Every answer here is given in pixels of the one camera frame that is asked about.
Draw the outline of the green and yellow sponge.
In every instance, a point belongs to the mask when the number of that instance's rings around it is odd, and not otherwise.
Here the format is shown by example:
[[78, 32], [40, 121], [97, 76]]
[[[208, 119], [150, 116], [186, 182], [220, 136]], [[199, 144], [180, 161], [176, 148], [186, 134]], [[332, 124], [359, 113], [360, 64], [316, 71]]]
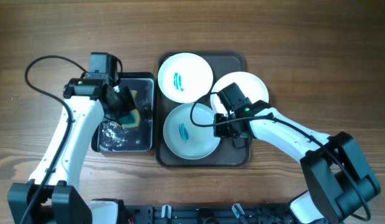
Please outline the green and yellow sponge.
[[[135, 100], [136, 91], [132, 90], [132, 92], [133, 92], [133, 98]], [[136, 109], [129, 112], [126, 116], [120, 116], [119, 108], [118, 108], [115, 114], [115, 122], [118, 123], [120, 126], [124, 126], [126, 128], [136, 128], [137, 126], [139, 126], [140, 114], [137, 110], [137, 104], [136, 104]]]

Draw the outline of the pale blue plate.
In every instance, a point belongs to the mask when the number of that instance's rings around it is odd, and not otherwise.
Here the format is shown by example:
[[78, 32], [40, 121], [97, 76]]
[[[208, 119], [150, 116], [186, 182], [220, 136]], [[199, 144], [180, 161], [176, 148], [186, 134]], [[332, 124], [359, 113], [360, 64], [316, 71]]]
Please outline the pale blue plate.
[[167, 115], [163, 125], [163, 137], [175, 155], [189, 160], [202, 159], [218, 147], [221, 139], [215, 137], [212, 127], [214, 112], [206, 105], [187, 103], [177, 106]]

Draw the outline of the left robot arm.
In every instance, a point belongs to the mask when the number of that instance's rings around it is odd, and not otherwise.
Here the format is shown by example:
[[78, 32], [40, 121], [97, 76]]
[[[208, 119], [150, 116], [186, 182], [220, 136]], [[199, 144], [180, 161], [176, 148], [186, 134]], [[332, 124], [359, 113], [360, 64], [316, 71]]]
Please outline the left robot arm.
[[135, 110], [129, 88], [116, 90], [120, 59], [94, 52], [81, 77], [64, 86], [62, 115], [44, 157], [25, 184], [14, 183], [7, 201], [15, 223], [125, 223], [122, 200], [86, 203], [78, 192], [91, 139], [106, 114], [120, 118]]

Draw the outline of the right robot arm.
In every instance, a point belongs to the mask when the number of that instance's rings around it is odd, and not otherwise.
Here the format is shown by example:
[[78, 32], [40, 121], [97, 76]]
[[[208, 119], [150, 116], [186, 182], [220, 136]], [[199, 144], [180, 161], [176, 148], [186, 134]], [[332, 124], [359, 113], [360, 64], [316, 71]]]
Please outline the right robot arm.
[[236, 83], [214, 91], [226, 109], [215, 115], [215, 136], [265, 141], [301, 165], [308, 189], [290, 202], [300, 223], [320, 219], [342, 223], [348, 217], [370, 220], [368, 202], [381, 188], [351, 135], [308, 129], [266, 101], [251, 102]]

